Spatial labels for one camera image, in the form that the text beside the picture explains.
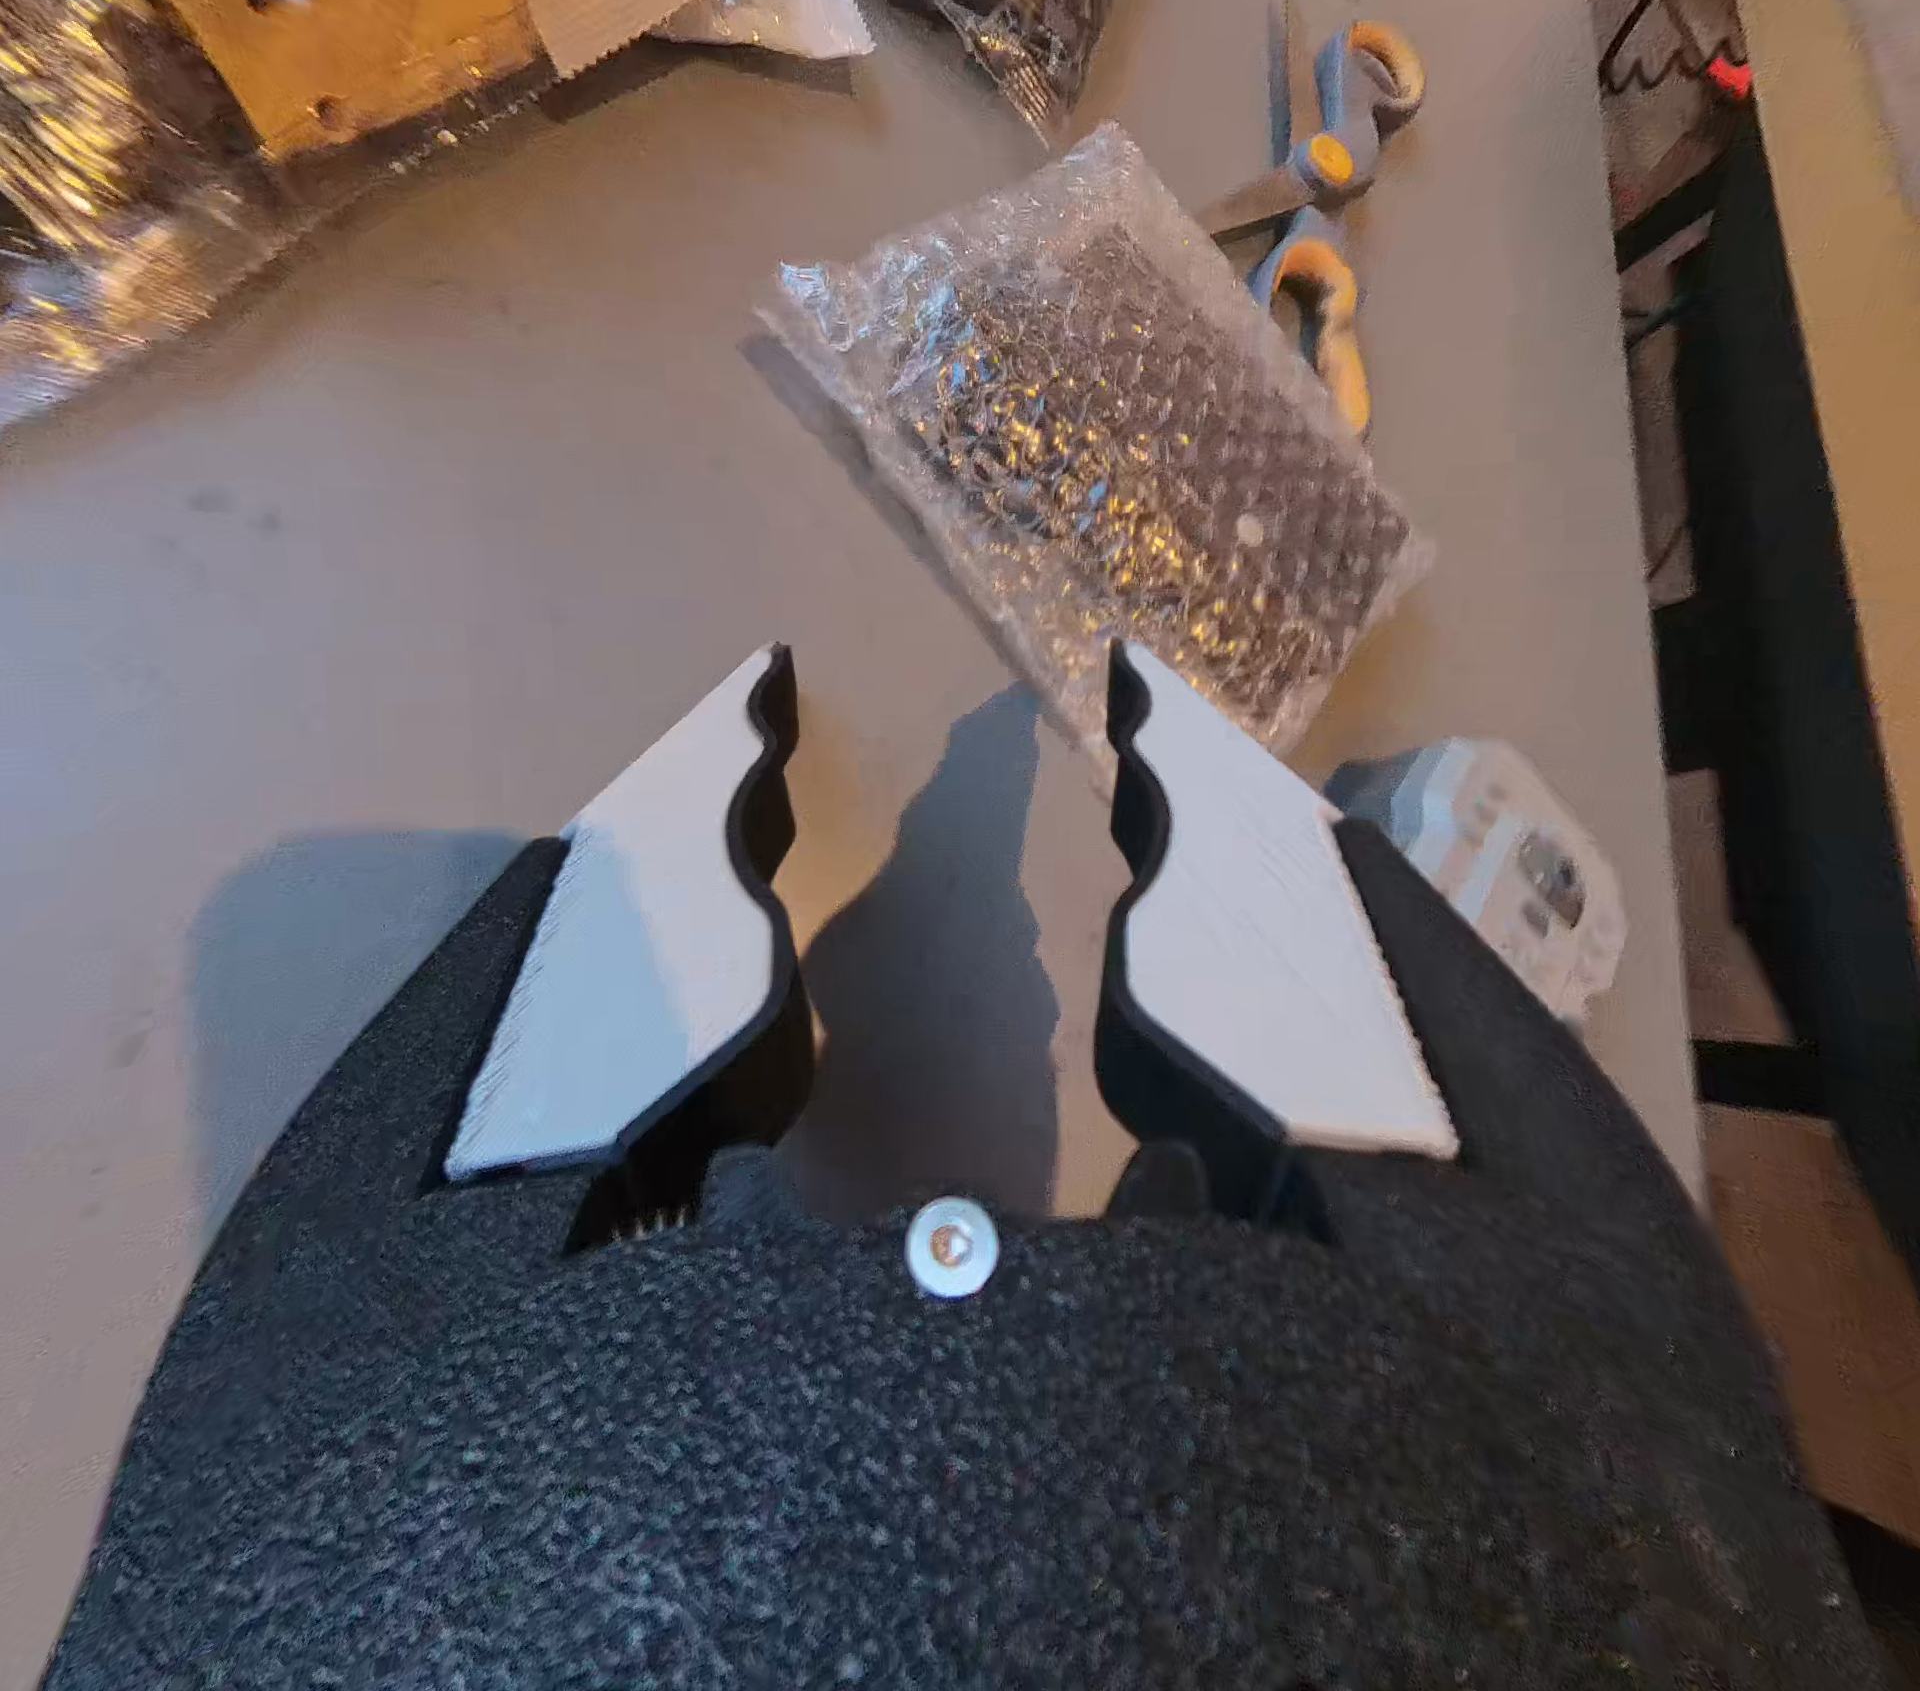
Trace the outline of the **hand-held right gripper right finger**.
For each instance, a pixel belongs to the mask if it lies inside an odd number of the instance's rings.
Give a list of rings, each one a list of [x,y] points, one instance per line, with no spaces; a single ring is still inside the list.
[[[1118,1077],[1207,1095],[1257,1143],[1455,1157],[1332,806],[1139,646],[1112,648],[1108,742]]]

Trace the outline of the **orange grey scissors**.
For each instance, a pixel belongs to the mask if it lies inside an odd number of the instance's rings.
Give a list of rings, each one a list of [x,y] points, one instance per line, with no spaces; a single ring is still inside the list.
[[[1197,222],[1224,250],[1259,244],[1248,294],[1292,334],[1332,408],[1365,440],[1373,392],[1346,216],[1373,190],[1387,144],[1422,112],[1427,68],[1391,24],[1353,20],[1320,46],[1308,38],[1297,0],[1267,6],[1270,166],[1214,200]]]

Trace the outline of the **grey desk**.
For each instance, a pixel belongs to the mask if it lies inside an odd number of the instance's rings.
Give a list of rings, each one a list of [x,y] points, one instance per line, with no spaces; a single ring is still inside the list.
[[[1701,1195],[1587,0],[1297,6],[1430,72],[1351,246],[1371,450],[1435,564],[1296,764],[1537,768],[1627,909],[1590,1045]],[[636,48],[4,436],[4,1687],[288,1115],[522,840],[767,642],[808,1205],[1086,1213],[1132,1149],[1092,1075],[1126,880],[1092,766],[755,318],[779,264],[1043,162],[949,36],[868,18],[843,72]]]

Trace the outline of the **clear bag small dark parts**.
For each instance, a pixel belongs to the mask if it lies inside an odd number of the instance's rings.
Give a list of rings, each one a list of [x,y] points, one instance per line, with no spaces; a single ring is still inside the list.
[[[1109,648],[1277,758],[1431,548],[1139,146],[779,264],[759,318],[1099,766]]]

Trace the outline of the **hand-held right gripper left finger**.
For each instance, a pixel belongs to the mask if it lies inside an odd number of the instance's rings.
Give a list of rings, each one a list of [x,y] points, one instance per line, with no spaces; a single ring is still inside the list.
[[[697,1181],[778,1145],[813,1079],[776,878],[800,686],[755,648],[561,830],[561,858],[450,1129],[441,1175]]]

